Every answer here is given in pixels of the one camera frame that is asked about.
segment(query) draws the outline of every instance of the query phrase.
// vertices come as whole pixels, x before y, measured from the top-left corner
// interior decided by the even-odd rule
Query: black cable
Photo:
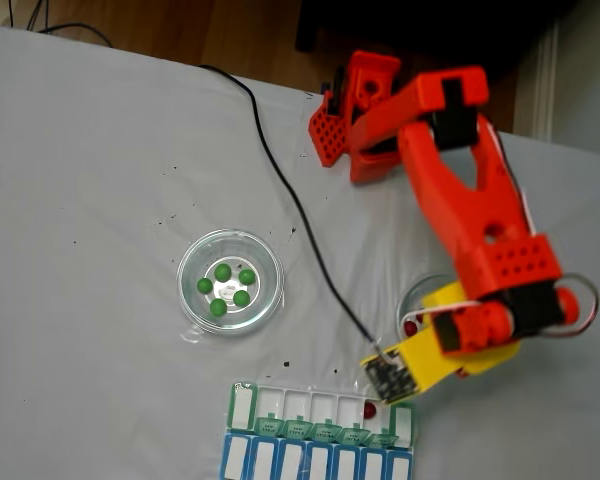
[[[286,177],[282,173],[282,170],[280,170],[280,167],[278,166],[278,162],[276,162],[275,158],[273,158],[273,154],[271,153],[271,150],[269,150],[269,145],[267,145],[267,141],[264,138],[264,132],[262,131],[262,125],[260,124],[260,116],[258,114],[258,104],[256,103],[256,97],[253,95],[253,92],[251,91],[251,89],[249,89],[249,87],[247,87],[240,80],[233,77],[232,75],[229,75],[228,73],[224,72],[223,70],[220,70],[217,67],[214,67],[211,65],[198,65],[198,67],[204,68],[205,70],[209,70],[209,71],[212,71],[212,72],[222,75],[226,79],[230,80],[231,82],[233,82],[234,84],[239,86],[242,90],[244,90],[249,95],[249,98],[251,99],[251,106],[253,107],[253,117],[256,122],[256,128],[258,130],[258,136],[260,137],[260,143],[262,144],[262,148],[264,148],[264,151],[267,154],[267,157],[269,158],[269,162],[271,163],[271,166],[273,167],[276,174],[278,175],[278,178],[280,179],[282,184],[285,186],[285,188],[289,192],[289,195],[293,199],[293,203],[296,204],[296,208],[298,209],[298,213],[300,213],[300,218],[302,219],[304,228],[307,231],[307,236],[309,237],[309,242],[311,242],[311,247],[313,248],[313,253],[315,253],[315,255],[316,255],[316,260],[318,260],[318,265],[320,266],[320,270],[322,271],[322,275],[324,276],[324,279],[327,282],[327,286],[329,287],[329,290],[331,290],[331,293],[333,294],[333,296],[336,298],[336,300],[338,301],[338,303],[340,304],[342,309],[347,313],[347,315],[349,316],[351,321],[358,328],[358,331],[362,334],[362,336],[365,339],[367,339],[370,343],[375,345],[376,340],[373,338],[373,336],[371,336],[371,334],[369,333],[367,328],[358,319],[356,314],[353,313],[353,310],[351,310],[351,307],[349,307],[349,305],[347,305],[347,302],[344,301],[344,299],[342,298],[342,296],[336,289],[335,285],[333,284],[333,281],[331,280],[331,276],[329,275],[329,272],[327,271],[327,267],[325,266],[324,259],[322,258],[322,254],[320,253],[320,249],[318,248],[318,243],[316,242],[315,236],[313,235],[313,231],[311,230],[311,226],[309,225],[309,220],[307,219],[307,215],[304,212],[304,208],[302,207],[302,204],[300,203],[300,199],[298,198],[298,195],[296,194],[295,190],[293,189],[293,187],[291,186],[289,181],[286,179]]]
[[[104,33],[102,33],[100,30],[97,30],[96,28],[93,28],[91,25],[87,25],[86,23],[81,23],[81,22],[62,23],[60,25],[53,25],[51,27],[43,28],[42,30],[38,30],[38,33],[51,33],[51,32],[55,32],[56,30],[62,30],[63,28],[72,28],[72,27],[86,28],[87,30],[92,31],[93,33],[98,35],[102,39],[102,41],[107,44],[108,47],[113,48],[113,44],[109,41],[109,39],[105,36]]]
[[[38,3],[36,3],[36,6],[33,8],[33,12],[31,12],[31,16],[29,17],[29,21],[27,22],[27,30],[33,30],[33,27],[36,24],[36,20],[38,20],[38,13],[40,12],[40,7],[42,7],[42,0],[38,0]]]

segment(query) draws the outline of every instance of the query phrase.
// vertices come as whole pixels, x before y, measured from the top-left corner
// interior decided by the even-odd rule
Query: red plastic part
[[[395,57],[357,51],[347,67],[347,84],[342,93],[341,111],[329,115],[327,108],[332,92],[325,93],[322,105],[309,120],[309,134],[324,167],[333,166],[338,158],[349,151],[349,128],[354,114],[359,115],[387,100],[391,84],[400,69]],[[400,163],[397,152],[392,153],[389,168]],[[352,164],[351,181],[362,181],[358,168]]]
[[[323,167],[331,167],[347,150],[347,129],[342,117],[327,114],[332,97],[326,92],[322,105],[309,120],[309,135],[320,157]]]
[[[442,81],[451,78],[462,82],[465,105],[477,106],[487,101],[486,76],[479,67],[418,75],[399,93],[361,116],[350,128],[352,182],[377,180],[400,164],[399,152],[373,153],[371,148],[396,137],[403,125],[417,120],[421,115],[443,109],[445,99]]]
[[[558,302],[564,313],[564,324],[573,325],[580,318],[580,307],[576,296],[566,287],[556,288],[558,294]]]
[[[456,351],[444,351],[445,354],[479,352],[511,340],[512,318],[509,310],[500,302],[484,302],[475,307],[459,309],[451,315],[460,346]]]
[[[478,116],[478,143],[471,148],[477,168],[475,190],[443,163],[426,123],[406,125],[398,136],[416,198],[454,259],[470,299],[562,276],[546,237],[529,232],[492,128]]]

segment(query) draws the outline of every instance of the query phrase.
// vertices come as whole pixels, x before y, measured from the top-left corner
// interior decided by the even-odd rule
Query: yellow plastic part
[[[422,299],[425,308],[462,302],[466,296],[459,282],[446,285]],[[434,329],[430,326],[431,319],[425,315],[426,328],[413,337],[403,340],[386,351],[398,350],[405,366],[409,369],[418,386],[418,393],[423,393],[452,373],[459,370],[476,375],[496,365],[509,360],[520,348],[520,342],[515,341],[466,355],[443,355],[438,345]],[[362,365],[375,356],[365,358]]]

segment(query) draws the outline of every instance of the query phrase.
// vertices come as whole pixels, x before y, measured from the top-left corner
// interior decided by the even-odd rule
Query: red robotic arm
[[[376,180],[400,163],[475,307],[433,319],[444,354],[477,352],[577,321],[573,293],[544,235],[533,231],[497,133],[477,107],[488,100],[479,67],[418,75],[391,94],[399,60],[356,52],[343,92],[327,92],[309,132],[325,167],[348,152],[351,181]],[[440,152],[470,147],[475,188]]]

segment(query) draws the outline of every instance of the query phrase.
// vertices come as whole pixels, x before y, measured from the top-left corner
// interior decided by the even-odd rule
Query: white compartment
[[[251,414],[251,399],[253,390],[250,388],[237,388],[235,401],[233,403],[233,418],[231,427],[246,430],[249,428],[249,416]]]
[[[267,418],[270,413],[275,418],[282,416],[282,399],[284,390],[271,387],[260,387],[258,389],[258,400],[256,402],[256,418]]]
[[[356,470],[356,454],[350,450],[341,450],[338,460],[338,480],[353,480]]]
[[[253,480],[269,480],[273,464],[274,445],[269,442],[258,442],[256,463],[253,468]]]
[[[364,400],[355,397],[339,397],[338,398],[338,415],[336,425],[343,428],[354,428],[354,424],[358,424],[358,428],[362,427]]]
[[[301,459],[302,448],[299,445],[288,444],[284,451],[280,480],[297,480]]]
[[[364,480],[382,480],[382,455],[379,453],[367,453]]]
[[[311,449],[311,470],[309,480],[326,480],[327,464],[329,463],[329,450],[321,447]]]
[[[297,420],[301,416],[303,420],[308,421],[310,405],[311,395],[308,393],[287,390],[284,395],[282,418],[285,420]]]
[[[336,420],[336,397],[325,393],[311,395],[311,423],[326,423]]]
[[[371,434],[382,433],[383,428],[389,429],[389,415],[391,414],[389,408],[374,400],[366,400],[366,402],[372,403],[376,407],[376,414],[372,418],[365,418],[362,421],[362,428],[369,430]]]
[[[413,421],[410,408],[396,408],[396,447],[411,446],[411,422]]]
[[[394,458],[393,474],[390,480],[407,480],[409,478],[409,459]]]
[[[244,467],[244,457],[247,454],[248,444],[249,441],[244,437],[233,437],[231,439],[227,466],[224,469],[225,480],[240,480],[242,478],[242,468]]]

